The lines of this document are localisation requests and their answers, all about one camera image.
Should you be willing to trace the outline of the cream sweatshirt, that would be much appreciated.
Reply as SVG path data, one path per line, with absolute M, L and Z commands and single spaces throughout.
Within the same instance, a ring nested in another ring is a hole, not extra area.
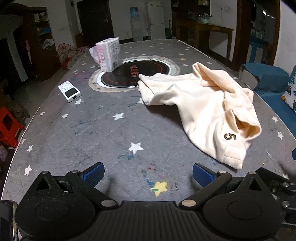
M 176 105 L 190 141 L 217 161 L 240 170 L 248 148 L 262 131 L 254 93 L 224 70 L 211 70 L 199 62 L 192 69 L 177 76 L 140 74 L 143 103 Z

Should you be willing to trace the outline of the butterfly patterned cushion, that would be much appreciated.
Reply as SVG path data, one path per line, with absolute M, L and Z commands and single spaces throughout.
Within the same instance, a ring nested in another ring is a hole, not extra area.
M 292 111 L 296 112 L 296 66 L 294 66 L 290 75 L 290 81 L 288 82 L 287 88 L 281 99 L 287 104 Z

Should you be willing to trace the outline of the blue sofa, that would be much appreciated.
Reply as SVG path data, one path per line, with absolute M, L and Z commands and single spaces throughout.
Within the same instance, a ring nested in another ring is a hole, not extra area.
M 260 63 L 243 64 L 239 71 L 239 79 L 274 110 L 295 136 L 295 113 L 281 99 L 290 81 L 290 75 L 279 67 Z

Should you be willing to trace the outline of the white remote control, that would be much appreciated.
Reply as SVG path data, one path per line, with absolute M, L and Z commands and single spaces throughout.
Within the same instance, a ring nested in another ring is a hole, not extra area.
M 72 102 L 81 96 L 81 92 L 69 81 L 65 81 L 58 86 L 58 89 L 66 98 L 67 102 Z

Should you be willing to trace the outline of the black smartphone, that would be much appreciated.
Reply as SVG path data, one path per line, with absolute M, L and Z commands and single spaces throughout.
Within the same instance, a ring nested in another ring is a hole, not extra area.
M 18 204 L 14 201 L 0 202 L 0 238 L 1 241 L 18 241 L 18 228 L 15 221 L 15 211 Z

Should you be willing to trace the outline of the grey star-patterned table cover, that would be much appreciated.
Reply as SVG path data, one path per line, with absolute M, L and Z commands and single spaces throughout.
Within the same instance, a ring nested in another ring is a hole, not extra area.
M 154 55 L 174 61 L 178 75 L 192 73 L 196 62 L 220 70 L 178 40 L 129 43 L 121 50 L 123 59 Z M 92 90 L 88 81 L 98 69 L 84 54 L 64 77 L 81 96 L 68 103 L 53 90 L 16 149 L 3 198 L 18 202 L 20 240 L 277 240 L 281 228 L 295 229 L 256 173 L 262 167 L 295 184 L 295 138 L 254 91 L 262 131 L 236 170 L 190 141 L 176 105 L 145 105 L 139 86 Z M 66 179 L 97 162 L 105 173 L 95 188 L 115 200 L 116 209 L 95 210 Z M 202 189 L 193 178 L 196 163 L 226 171 L 232 180 L 198 210 L 184 210 L 179 203 Z

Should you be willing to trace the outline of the red plastic stool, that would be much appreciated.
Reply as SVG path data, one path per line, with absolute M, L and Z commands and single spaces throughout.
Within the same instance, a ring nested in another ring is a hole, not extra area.
M 19 144 L 16 138 L 16 134 L 19 130 L 24 131 L 25 128 L 12 116 L 12 114 L 5 107 L 1 107 L 0 115 L 1 144 L 4 146 L 9 145 L 12 148 L 16 148 Z

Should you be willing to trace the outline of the round black induction cooktop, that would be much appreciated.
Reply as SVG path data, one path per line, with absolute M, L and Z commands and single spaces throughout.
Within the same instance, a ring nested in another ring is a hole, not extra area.
M 122 64 L 112 72 L 98 69 L 90 77 L 88 85 L 98 92 L 126 92 L 138 89 L 140 74 L 153 76 L 156 73 L 175 76 L 180 73 L 180 68 L 166 57 L 156 55 L 130 57 L 122 59 Z

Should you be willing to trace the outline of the polka dot play tent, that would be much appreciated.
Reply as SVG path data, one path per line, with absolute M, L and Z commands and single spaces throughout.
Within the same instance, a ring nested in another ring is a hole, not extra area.
M 60 44 L 57 48 L 57 53 L 62 69 L 69 70 L 88 51 L 87 46 L 74 48 L 66 43 Z

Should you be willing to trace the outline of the tissue paper pack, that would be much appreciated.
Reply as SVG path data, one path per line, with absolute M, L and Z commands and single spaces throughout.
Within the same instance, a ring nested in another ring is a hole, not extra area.
M 89 48 L 89 53 L 103 72 L 112 72 L 122 64 L 119 37 L 96 43 L 94 47 Z

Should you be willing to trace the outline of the dark wooden side table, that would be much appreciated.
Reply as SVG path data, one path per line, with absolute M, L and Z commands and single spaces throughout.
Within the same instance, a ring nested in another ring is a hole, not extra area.
M 210 33 L 217 32 L 227 35 L 226 67 L 230 63 L 230 51 L 233 29 L 214 24 L 200 23 L 191 20 L 176 20 L 176 37 L 201 52 L 207 54 L 210 45 Z

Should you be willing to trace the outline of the dark wooden shelf cabinet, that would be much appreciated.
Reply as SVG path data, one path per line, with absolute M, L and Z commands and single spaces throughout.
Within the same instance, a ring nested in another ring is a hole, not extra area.
M 47 8 L 24 4 L 14 4 L 14 7 L 22 20 L 14 31 L 22 67 L 29 80 L 47 80 L 61 68 Z

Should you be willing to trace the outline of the water dispenser with blue bottle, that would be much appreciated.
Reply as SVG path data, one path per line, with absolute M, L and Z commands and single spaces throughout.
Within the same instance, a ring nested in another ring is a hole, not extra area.
M 137 6 L 130 7 L 130 25 L 134 42 L 143 40 L 144 16 Z

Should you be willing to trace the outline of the white refrigerator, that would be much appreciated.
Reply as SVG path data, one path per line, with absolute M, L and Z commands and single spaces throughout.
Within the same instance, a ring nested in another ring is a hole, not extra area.
M 165 16 L 161 1 L 147 1 L 145 3 L 148 17 L 148 36 L 151 40 L 165 39 Z

